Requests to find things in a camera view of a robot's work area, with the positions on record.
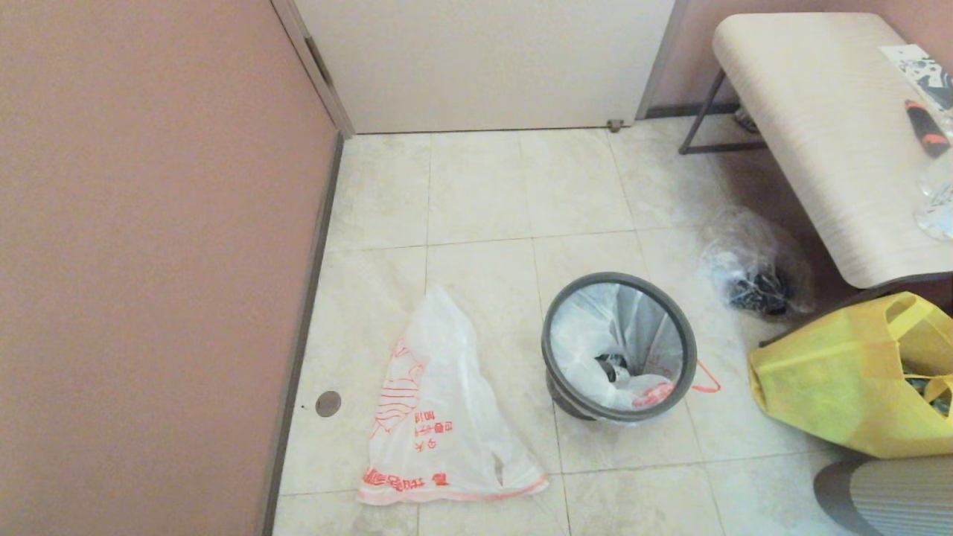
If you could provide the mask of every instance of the baseboard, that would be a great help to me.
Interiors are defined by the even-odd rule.
[[[337,135],[335,140],[335,159],[331,164],[328,187],[325,190],[324,202],[314,240],[314,254],[308,277],[307,294],[304,297],[301,311],[301,323],[298,324],[297,341],[294,345],[292,368],[288,378],[288,390],[285,395],[285,406],[282,408],[281,428],[278,442],[274,451],[272,465],[272,479],[268,489],[268,502],[265,505],[264,519],[261,524],[262,536],[272,536],[274,530],[274,514],[278,507],[278,493],[281,490],[281,472],[285,464],[285,453],[288,451],[288,434],[292,429],[294,415],[294,399],[297,397],[298,381],[301,378],[301,365],[304,362],[304,350],[308,344],[308,329],[311,327],[311,316],[314,311],[314,296],[317,293],[317,280],[321,274],[321,262],[324,260],[324,246],[328,241],[328,227],[331,225],[331,210],[335,204],[335,190],[337,190],[337,173],[341,169],[341,156],[344,152],[344,136]]]
[[[737,102],[716,102],[708,109],[708,114],[713,113],[734,113],[741,105]],[[653,106],[645,112],[646,119],[659,119],[662,117],[685,117],[686,115],[698,115],[701,112],[701,103],[695,104],[677,104],[673,106]]]

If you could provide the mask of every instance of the gray trash can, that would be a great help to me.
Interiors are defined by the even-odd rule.
[[[688,320],[658,287],[614,272],[562,289],[542,331],[546,386],[566,413],[637,423],[681,400],[695,378]]]

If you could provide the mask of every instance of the clear plastic bag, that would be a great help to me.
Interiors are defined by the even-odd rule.
[[[665,400],[684,363],[672,318],[654,299],[617,283],[570,295],[553,316],[550,340],[560,372],[580,394],[622,411]]]
[[[721,213],[701,260],[722,303],[767,316],[814,310],[814,276],[800,245],[748,209]]]
[[[438,287],[391,356],[369,447],[357,493],[369,505],[502,499],[549,484],[480,375],[473,325]]]

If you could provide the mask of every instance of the tiled floor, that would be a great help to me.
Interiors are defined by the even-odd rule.
[[[705,224],[741,203],[792,230],[826,296],[843,289],[766,151],[678,156],[688,119],[604,130],[359,136],[340,170],[275,534],[846,534],[813,474],[842,451],[764,416],[745,356],[783,328],[726,310],[699,263]],[[705,139],[736,135],[726,116]],[[721,380],[638,427],[577,421],[546,392],[539,333],[573,278],[621,271],[686,312]],[[360,505],[355,490],[392,347],[428,285],[473,321],[503,414],[552,475],[493,503]],[[698,381],[705,381],[700,374]],[[322,419],[316,397],[341,394]]]

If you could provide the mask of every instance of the wall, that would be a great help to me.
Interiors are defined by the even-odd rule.
[[[715,27],[728,15],[748,12],[865,11],[882,16],[909,42],[917,42],[948,69],[953,69],[953,0],[683,0],[685,14],[650,106],[699,103],[704,100],[718,61],[711,50]],[[736,99],[729,84],[719,101]]]
[[[0,10],[0,534],[251,534],[334,130],[271,5]]]
[[[828,0],[827,10],[876,13],[953,71],[953,0]]]

